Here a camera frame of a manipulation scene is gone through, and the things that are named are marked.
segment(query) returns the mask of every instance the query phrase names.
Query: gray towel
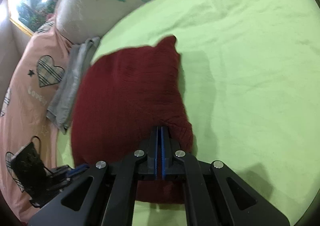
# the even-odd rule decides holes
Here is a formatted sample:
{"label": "gray towel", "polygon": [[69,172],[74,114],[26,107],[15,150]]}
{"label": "gray towel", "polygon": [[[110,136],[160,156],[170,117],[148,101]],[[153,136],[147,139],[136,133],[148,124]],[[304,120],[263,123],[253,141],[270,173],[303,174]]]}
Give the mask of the gray towel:
{"label": "gray towel", "polygon": [[72,108],[81,79],[90,66],[90,61],[100,43],[100,38],[87,39],[81,45],[73,45],[70,51],[70,61],[47,109],[47,118],[59,130],[66,134],[70,126]]}

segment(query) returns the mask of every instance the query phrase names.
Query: pink blanket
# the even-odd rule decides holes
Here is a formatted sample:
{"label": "pink blanket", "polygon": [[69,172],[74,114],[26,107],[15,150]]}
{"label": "pink blanket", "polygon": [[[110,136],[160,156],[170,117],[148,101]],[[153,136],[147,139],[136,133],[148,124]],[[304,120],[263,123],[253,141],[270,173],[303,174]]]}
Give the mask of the pink blanket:
{"label": "pink blanket", "polygon": [[[46,118],[68,64],[71,43],[55,27],[31,38],[18,63],[7,90],[0,114],[0,190],[22,221],[38,210],[13,174],[8,161],[36,135],[41,139],[41,159],[48,168],[56,166],[58,129]],[[39,143],[34,142],[39,150]]]}

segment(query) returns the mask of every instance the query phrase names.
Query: red pillow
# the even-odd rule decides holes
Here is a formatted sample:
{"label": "red pillow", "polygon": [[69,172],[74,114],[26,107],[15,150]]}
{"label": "red pillow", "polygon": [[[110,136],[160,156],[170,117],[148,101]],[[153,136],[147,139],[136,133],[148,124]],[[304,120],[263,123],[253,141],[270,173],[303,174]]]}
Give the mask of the red pillow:
{"label": "red pillow", "polygon": [[[75,165],[114,162],[150,137],[153,126],[168,126],[183,150],[191,151],[191,124],[178,91],[180,55],[176,38],[157,46],[127,48],[100,58],[81,82],[72,123]],[[144,181],[137,199],[181,203],[181,185]]]}

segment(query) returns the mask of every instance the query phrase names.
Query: silver bolt head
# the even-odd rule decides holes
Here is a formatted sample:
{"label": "silver bolt head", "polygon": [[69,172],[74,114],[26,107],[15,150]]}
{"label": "silver bolt head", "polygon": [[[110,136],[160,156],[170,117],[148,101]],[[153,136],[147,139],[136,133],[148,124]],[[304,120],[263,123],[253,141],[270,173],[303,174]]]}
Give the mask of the silver bolt head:
{"label": "silver bolt head", "polygon": [[142,157],[142,156],[144,155],[144,151],[143,151],[143,150],[136,150],[136,151],[134,152],[134,155],[135,155],[136,157]]}
{"label": "silver bolt head", "polygon": [[175,152],[176,157],[184,157],[186,153],[183,150],[178,150]]}
{"label": "silver bolt head", "polygon": [[96,163],[96,168],[102,169],[102,168],[105,168],[106,165],[107,165],[107,163],[106,163],[105,161],[98,161],[98,162]]}
{"label": "silver bolt head", "polygon": [[223,162],[221,162],[221,161],[219,161],[219,160],[214,161],[214,162],[213,162],[213,166],[214,166],[215,168],[218,168],[218,169],[223,168]]}

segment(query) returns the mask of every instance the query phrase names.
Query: green bed sheet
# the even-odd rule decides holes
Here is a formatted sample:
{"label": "green bed sheet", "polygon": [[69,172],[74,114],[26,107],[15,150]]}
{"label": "green bed sheet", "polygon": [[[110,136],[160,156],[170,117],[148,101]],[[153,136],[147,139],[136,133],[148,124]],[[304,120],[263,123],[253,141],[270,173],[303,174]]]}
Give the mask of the green bed sheet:
{"label": "green bed sheet", "polygon": [[[154,0],[104,36],[93,62],[171,34],[194,154],[222,160],[294,225],[320,187],[319,7],[314,0]],[[69,139],[58,139],[58,152],[59,164],[72,164]],[[186,225],[184,207],[137,202],[133,224]]]}

